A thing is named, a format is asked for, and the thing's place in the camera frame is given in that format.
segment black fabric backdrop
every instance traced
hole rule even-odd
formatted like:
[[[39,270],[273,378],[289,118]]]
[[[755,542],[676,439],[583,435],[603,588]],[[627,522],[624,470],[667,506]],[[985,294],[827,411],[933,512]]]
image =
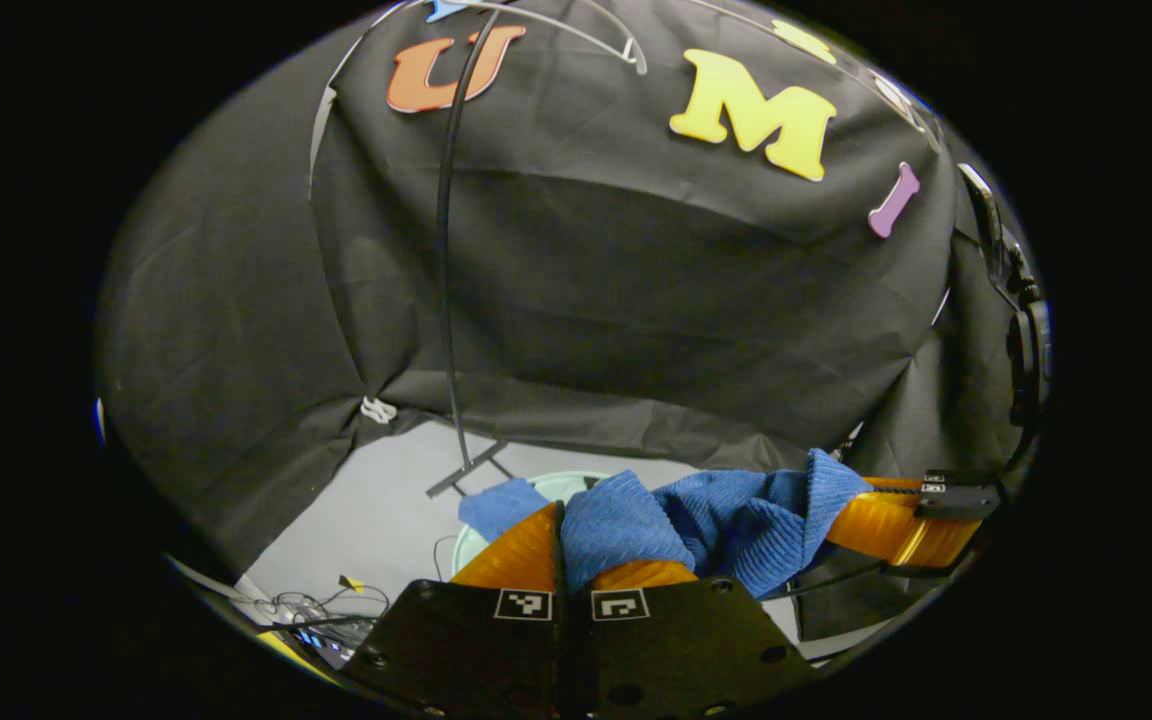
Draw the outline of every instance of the black fabric backdrop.
[[[17,717],[380,715],[198,602],[161,561],[179,515],[101,462],[91,411],[96,288],[128,205],[225,97],[364,5],[0,9],[0,706]],[[1152,206],[1130,196],[1105,104],[1147,60],[1106,38],[1149,37],[1152,8],[791,5],[912,82],[993,164],[1051,281],[1058,382],[1034,472],[977,568],[767,717],[1152,712]]]
[[[954,232],[955,220],[970,232],[955,161],[988,168],[950,128],[938,128],[950,151],[935,152],[872,90],[774,37],[690,3],[609,8],[639,36],[647,76],[507,18],[526,35],[467,105],[450,243],[467,425],[773,470],[865,420],[846,457],[861,473],[1000,465],[1018,437],[1006,424],[1007,309]],[[457,40],[430,77],[452,81],[483,18],[425,14],[385,20],[340,67],[312,177],[325,83],[376,15],[212,115],[157,174],[111,259],[97,336],[106,412],[234,574],[353,447],[410,427],[410,414],[388,429],[361,420],[362,396],[448,410],[431,242],[447,120],[399,114],[384,96],[393,55],[431,38]],[[558,17],[599,26],[578,5]],[[765,94],[803,85],[835,104],[826,179],[732,138],[669,132],[691,91],[685,47],[741,60]],[[879,240],[865,217],[901,160],[922,190]],[[844,559],[832,552],[812,573]],[[895,600],[874,600],[873,583]],[[889,616],[918,597],[905,585],[804,596],[804,638],[869,624],[879,606]]]

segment gray floor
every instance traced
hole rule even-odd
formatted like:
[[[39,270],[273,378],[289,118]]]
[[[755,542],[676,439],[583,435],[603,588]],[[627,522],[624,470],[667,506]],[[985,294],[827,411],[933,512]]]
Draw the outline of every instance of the gray floor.
[[[470,454],[492,445],[488,438],[468,435]],[[515,477],[535,477],[559,470],[591,470],[620,473],[634,470],[646,488],[694,473],[695,468],[666,460],[636,460],[579,452],[515,445],[503,448],[497,460]],[[339,591],[339,575],[349,575],[397,598],[414,579],[435,578],[434,541],[460,532],[457,520],[461,495],[448,488],[441,495],[425,497],[426,488],[461,465],[454,430],[425,423],[399,437],[384,438],[354,452],[338,471],[338,477],[256,560],[238,589],[248,596],[273,597],[280,592],[305,592],[328,597]],[[462,479],[465,493],[479,493],[505,482],[506,475],[485,465]],[[447,579],[452,546],[439,544],[438,562]],[[379,611],[379,597],[366,592],[340,596],[334,611]],[[764,604],[791,643],[799,644],[790,598]],[[850,647],[882,624],[838,635],[835,638],[801,643],[804,657],[824,655]]]

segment blue towel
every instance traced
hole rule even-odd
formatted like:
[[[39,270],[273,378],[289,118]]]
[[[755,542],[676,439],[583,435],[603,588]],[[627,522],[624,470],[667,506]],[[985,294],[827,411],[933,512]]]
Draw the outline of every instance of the blue towel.
[[[630,470],[576,493],[561,530],[567,592],[579,592],[602,570],[635,560],[695,560],[660,503]]]
[[[462,523],[486,538],[486,541],[494,541],[506,530],[547,505],[550,501],[536,492],[531,483],[524,478],[513,478],[495,487],[485,488],[479,495],[462,497],[457,516]]]
[[[847,502],[869,491],[859,475],[812,450],[806,471],[710,471],[653,495],[695,556],[696,574],[730,575],[764,597],[812,562]]]
[[[568,591],[634,560],[677,560],[767,596],[812,561],[838,513],[871,488],[823,450],[810,452],[805,471],[707,471],[653,493],[626,471],[568,503]]]

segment black bracket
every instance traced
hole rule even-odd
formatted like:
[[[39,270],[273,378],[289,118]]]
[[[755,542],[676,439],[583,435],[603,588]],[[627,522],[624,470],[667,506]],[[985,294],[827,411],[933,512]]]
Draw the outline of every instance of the black bracket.
[[[1007,252],[1002,217],[998,213],[998,202],[993,197],[990,184],[984,182],[972,165],[960,162],[958,172],[963,173],[969,191],[968,196],[972,199],[972,211],[982,234],[980,255],[984,258],[986,272],[990,274],[990,282],[998,291],[1002,291],[998,283],[1005,282],[1007,274],[1009,274],[1007,260],[1010,259],[1010,256]]]
[[[494,456],[499,452],[503,450],[507,445],[509,445],[509,441],[506,441],[506,439],[498,439],[498,441],[494,442],[492,447],[486,448],[486,450],[480,452],[480,454],[477,454],[477,456],[470,460],[470,464],[461,468],[460,470],[454,471],[454,473],[448,475],[448,477],[445,477],[441,480],[434,483],[434,487],[431,487],[429,488],[429,491],[425,491],[425,497],[429,497],[430,500],[433,500],[433,498],[441,495],[446,488],[454,488],[454,491],[461,493],[461,497],[464,497],[465,492],[461,491],[461,487],[457,486],[456,484],[457,480],[465,477],[465,475],[471,473],[473,470],[482,468],[484,464],[487,464],[488,462],[495,464],[495,461],[493,460]]]
[[[923,520],[985,520],[1000,503],[996,484],[985,473],[927,470],[914,516]]]
[[[449,720],[712,717],[818,676],[723,577],[575,596],[417,579],[342,673]]]
[[[1034,423],[1047,402],[1052,376],[1052,338],[1047,304],[1029,302],[1011,317],[1007,328],[1011,357],[1011,425]]]

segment letter m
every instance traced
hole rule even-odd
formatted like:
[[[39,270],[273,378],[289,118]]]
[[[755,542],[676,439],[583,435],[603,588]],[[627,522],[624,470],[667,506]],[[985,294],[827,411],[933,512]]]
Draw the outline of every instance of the letter m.
[[[765,150],[767,159],[809,181],[824,177],[820,147],[835,106],[805,88],[786,88],[768,100],[736,60],[706,50],[688,50],[682,56],[696,65],[696,82],[685,113],[669,118],[669,129],[697,141],[727,141],[727,128],[719,122],[727,108],[741,150],[758,147],[780,128],[781,136]]]

